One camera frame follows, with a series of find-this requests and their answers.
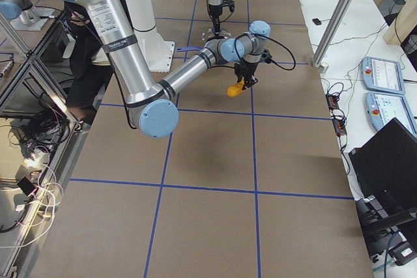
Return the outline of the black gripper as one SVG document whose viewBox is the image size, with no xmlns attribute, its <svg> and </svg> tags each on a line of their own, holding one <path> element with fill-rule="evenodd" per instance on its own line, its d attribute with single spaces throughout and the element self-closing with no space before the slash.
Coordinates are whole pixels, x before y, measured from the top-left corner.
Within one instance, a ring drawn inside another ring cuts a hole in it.
<svg viewBox="0 0 417 278">
<path fill-rule="evenodd" d="M 235 11 L 235 2 L 233 0 L 207 0 L 207 13 L 212 22 L 212 32 L 221 32 L 220 16 L 223 14 L 223 9 L 228 8 L 230 15 Z"/>
<path fill-rule="evenodd" d="M 234 64 L 237 83 L 244 79 L 244 88 L 249 89 L 254 86 L 258 79 L 254 77 L 257 65 L 266 59 L 271 58 L 269 50 L 263 50 L 260 54 L 248 54 Z"/>
</svg>

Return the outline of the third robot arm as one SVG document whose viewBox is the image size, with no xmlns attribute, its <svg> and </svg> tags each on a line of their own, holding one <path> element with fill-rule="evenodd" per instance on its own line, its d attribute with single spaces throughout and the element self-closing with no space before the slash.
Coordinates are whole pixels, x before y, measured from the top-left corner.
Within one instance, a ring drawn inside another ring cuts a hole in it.
<svg viewBox="0 0 417 278">
<path fill-rule="evenodd" d="M 148 27 L 138 29 L 129 20 L 124 0 L 63 0 L 66 5 L 66 21 L 74 38 L 86 36 L 103 37 L 114 32 L 124 37 L 136 33 L 151 33 L 155 30 L 154 20 Z M 1 0 L 1 13 L 8 20 L 21 18 L 29 25 L 42 16 L 30 0 Z"/>
</svg>

